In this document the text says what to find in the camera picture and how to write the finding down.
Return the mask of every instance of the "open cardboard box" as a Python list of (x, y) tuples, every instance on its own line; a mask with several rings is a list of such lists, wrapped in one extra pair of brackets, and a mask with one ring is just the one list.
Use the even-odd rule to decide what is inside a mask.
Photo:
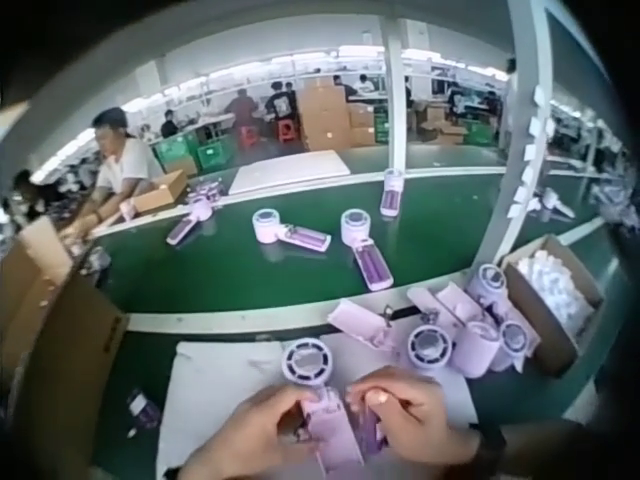
[(173, 205), (187, 188), (187, 174), (178, 170), (154, 179), (153, 183), (157, 187), (155, 190), (133, 197), (133, 205), (138, 213)]
[(84, 480), (128, 319), (79, 274), (84, 259), (74, 263), (47, 223), (27, 227), (0, 263), (1, 391), (9, 428), (43, 478)]
[[(547, 304), (516, 268), (518, 260), (531, 257), (538, 250), (546, 250), (562, 260), (571, 271), (576, 288), (594, 309), (575, 339), (565, 331)], [(538, 238), (506, 255), (502, 260), (502, 268), (507, 278), (509, 299), (540, 335), (540, 345), (535, 352), (537, 364), (545, 373), (561, 377), (584, 351), (600, 323), (604, 296), (595, 279), (571, 249), (560, 243), (554, 235)]]

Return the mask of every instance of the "small bottle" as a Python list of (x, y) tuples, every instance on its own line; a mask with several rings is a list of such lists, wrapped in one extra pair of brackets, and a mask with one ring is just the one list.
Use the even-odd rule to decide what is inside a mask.
[(137, 427), (151, 430), (160, 423), (160, 410), (139, 388), (131, 392), (127, 405)]

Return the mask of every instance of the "black shirt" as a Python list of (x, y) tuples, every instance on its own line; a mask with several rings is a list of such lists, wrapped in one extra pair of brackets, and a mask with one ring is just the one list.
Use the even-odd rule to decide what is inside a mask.
[(269, 100), (267, 100), (265, 108), (267, 112), (275, 115), (276, 120), (293, 120), (295, 118), (289, 92), (274, 93), (269, 97)]
[(160, 127), (160, 135), (162, 138), (169, 138), (177, 135), (179, 132), (178, 126), (173, 122), (173, 120), (167, 120)]

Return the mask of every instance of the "cardboard box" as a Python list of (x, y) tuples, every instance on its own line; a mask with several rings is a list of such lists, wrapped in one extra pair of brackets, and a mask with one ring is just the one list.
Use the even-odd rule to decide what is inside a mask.
[(368, 128), (352, 128), (351, 129), (351, 146), (352, 147), (370, 147), (376, 145), (376, 130), (373, 127)]
[(156, 190), (133, 197), (133, 205), (138, 213), (144, 213), (166, 205), (173, 205), (187, 188), (187, 174), (178, 170), (153, 180)]
[(344, 110), (320, 110), (302, 115), (302, 127), (305, 132), (326, 132), (335, 130), (349, 130), (349, 116)]
[(350, 103), (349, 122), (352, 128), (368, 128), (374, 126), (373, 105)]
[(445, 120), (446, 111), (447, 111), (447, 107), (430, 104), (427, 107), (427, 121), (440, 122), (442, 120)]
[(27, 252), (15, 242), (0, 263), (8, 425), (43, 478), (84, 480), (104, 387), (128, 319), (78, 273), (82, 258), (54, 283), (38, 264), (51, 256), (42, 248), (31, 243)]
[(307, 148), (311, 152), (322, 150), (346, 150), (351, 148), (349, 130), (337, 131), (305, 131)]
[(173, 173), (179, 170), (182, 170), (187, 177), (198, 175), (198, 166), (191, 155), (164, 164), (166, 173)]
[(297, 98), (303, 117), (320, 111), (347, 111), (344, 87), (305, 88), (297, 92)]
[(304, 79), (304, 88), (333, 87), (333, 75)]
[[(564, 330), (540, 295), (516, 268), (518, 260), (531, 257), (538, 250), (546, 250), (562, 260), (571, 271), (576, 288), (594, 309), (575, 339)], [(505, 256), (502, 267), (507, 277), (509, 299), (540, 335), (541, 342), (535, 352), (536, 363), (548, 375), (562, 376), (584, 351), (599, 324), (604, 297), (595, 279), (571, 249), (562, 245), (554, 235), (538, 238)]]

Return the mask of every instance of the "person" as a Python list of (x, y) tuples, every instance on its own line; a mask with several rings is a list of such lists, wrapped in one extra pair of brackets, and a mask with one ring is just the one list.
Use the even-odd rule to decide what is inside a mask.
[(178, 126), (173, 121), (173, 118), (174, 118), (173, 110), (169, 109), (166, 112), (164, 112), (164, 123), (160, 127), (160, 135), (162, 135), (162, 138), (173, 137), (174, 135), (177, 135), (178, 132), (180, 131)]
[(340, 75), (333, 76), (333, 84), (336, 87), (344, 87), (344, 97), (345, 97), (345, 100), (347, 101), (349, 101), (349, 98), (358, 94), (358, 91), (355, 88), (353, 88), (351, 85), (342, 83), (342, 77), (340, 77)]
[(92, 127), (103, 162), (91, 196), (76, 220), (62, 232), (64, 239), (84, 238), (116, 214), (122, 202), (152, 189), (151, 180), (164, 174), (151, 148), (127, 132), (127, 117), (121, 108), (101, 112)]
[(256, 119), (253, 113), (256, 110), (258, 110), (258, 104), (247, 94), (246, 88), (238, 90), (238, 96), (231, 100), (224, 109), (225, 113), (233, 113), (235, 115), (234, 128), (255, 125)]
[(31, 172), (21, 170), (13, 179), (13, 189), (22, 198), (26, 211), (24, 220), (31, 223), (42, 215), (47, 215), (55, 204), (64, 201), (57, 184), (37, 185), (31, 181)]
[(458, 117), (464, 113), (464, 95), (458, 82), (451, 82), (451, 86), (447, 90), (447, 104), (449, 105), (449, 118), (457, 121)]
[(360, 75), (353, 88), (355, 88), (360, 95), (366, 95), (376, 91), (376, 87), (364, 73)]
[(271, 84), (273, 95), (271, 95), (265, 108), (267, 113), (273, 114), (275, 120), (295, 120), (295, 112), (291, 105), (291, 96), (288, 92), (282, 90), (282, 82), (273, 82)]
[[(278, 426), (290, 418), (299, 402), (314, 400), (317, 394), (313, 390), (293, 385), (258, 392), (239, 405), (182, 467), (170, 469), (165, 477), (250, 477), (312, 457), (320, 447), (318, 439), (285, 443), (278, 437)], [(354, 414), (370, 408), (380, 418), (390, 448), (405, 460), (441, 466), (470, 464), (475, 468), (471, 464), (481, 445), (481, 434), (447, 423), (442, 390), (425, 377), (382, 368), (349, 386), (345, 404)]]
[(511, 57), (507, 60), (507, 74), (509, 79), (505, 87), (502, 101), (502, 115), (500, 118), (500, 134), (498, 138), (498, 148), (507, 150), (511, 143), (511, 132), (513, 130), (513, 109), (518, 92), (518, 72), (516, 71), (516, 59)]

